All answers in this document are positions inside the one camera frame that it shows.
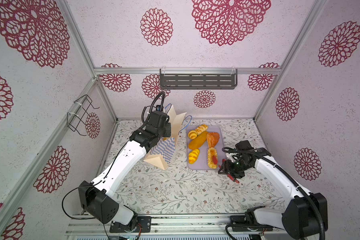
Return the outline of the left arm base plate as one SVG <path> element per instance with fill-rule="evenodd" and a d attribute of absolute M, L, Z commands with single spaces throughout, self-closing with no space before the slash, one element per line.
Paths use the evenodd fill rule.
<path fill-rule="evenodd" d="M 134 216 L 128 225 L 111 222 L 110 233 L 149 233 L 151 223 L 151 216 Z"/>

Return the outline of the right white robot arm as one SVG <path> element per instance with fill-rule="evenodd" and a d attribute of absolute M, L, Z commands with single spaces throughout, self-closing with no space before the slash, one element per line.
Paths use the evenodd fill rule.
<path fill-rule="evenodd" d="M 234 148 L 224 147 L 226 158 L 222 160 L 219 174 L 238 183 L 249 169 L 264 175 L 285 201 L 285 210 L 264 206 L 248 209 L 244 214 L 232 216 L 226 225 L 229 232 L 266 231 L 281 229 L 295 240 L 324 240 L 328 230 L 327 199 L 320 193 L 312 193 L 291 177 L 265 148 L 255 149 L 249 141 L 241 141 Z"/>

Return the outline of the blue checkered paper bag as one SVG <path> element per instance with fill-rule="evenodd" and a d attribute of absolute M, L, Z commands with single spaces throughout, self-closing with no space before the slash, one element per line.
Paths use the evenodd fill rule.
<path fill-rule="evenodd" d="M 151 164 L 159 169 L 166 170 L 176 153 L 176 144 L 179 139 L 179 133 L 183 129 L 183 122 L 187 117 L 187 113 L 176 113 L 175 106 L 170 104 L 165 108 L 170 117 L 171 135 L 163 137 L 158 144 L 153 147 L 145 156 L 144 162 Z"/>

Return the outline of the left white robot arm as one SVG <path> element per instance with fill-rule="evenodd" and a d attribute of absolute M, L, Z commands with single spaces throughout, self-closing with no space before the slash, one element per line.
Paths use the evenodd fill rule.
<path fill-rule="evenodd" d="M 163 137 L 171 136 L 170 116 L 153 111 L 143 125 L 135 130 L 116 158 L 90 183 L 83 181 L 79 188 L 82 208 L 102 224 L 117 222 L 128 226 L 136 213 L 116 202 L 116 190 L 133 166 L 157 145 Z"/>

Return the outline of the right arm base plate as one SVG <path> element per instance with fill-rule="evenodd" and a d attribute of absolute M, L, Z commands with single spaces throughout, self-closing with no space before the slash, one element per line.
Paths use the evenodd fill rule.
<path fill-rule="evenodd" d="M 230 216 L 230 221 L 234 232 L 264 232 L 273 230 L 272 227 L 261 225 L 254 218 L 247 215 Z"/>

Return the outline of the oval topped bread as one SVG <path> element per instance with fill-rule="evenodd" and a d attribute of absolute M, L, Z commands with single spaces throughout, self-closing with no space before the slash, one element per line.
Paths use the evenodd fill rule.
<path fill-rule="evenodd" d="M 215 148 L 209 148 L 208 149 L 208 166 L 210 169 L 216 169 L 218 166 L 218 154 L 217 150 Z"/>

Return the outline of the red kitchen tongs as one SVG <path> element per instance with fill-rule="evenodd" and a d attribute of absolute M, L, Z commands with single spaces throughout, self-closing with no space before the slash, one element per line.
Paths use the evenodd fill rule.
<path fill-rule="evenodd" d="M 222 164 L 218 165 L 218 158 L 217 156 L 212 155 L 208 158 L 208 165 L 211 169 L 217 169 L 218 174 L 226 175 L 230 180 L 233 182 L 239 184 L 239 180 L 236 178 L 236 175 L 234 174 L 233 170 L 231 169 L 231 165 L 233 165 L 233 162 L 231 160 L 225 160 L 223 159 Z"/>

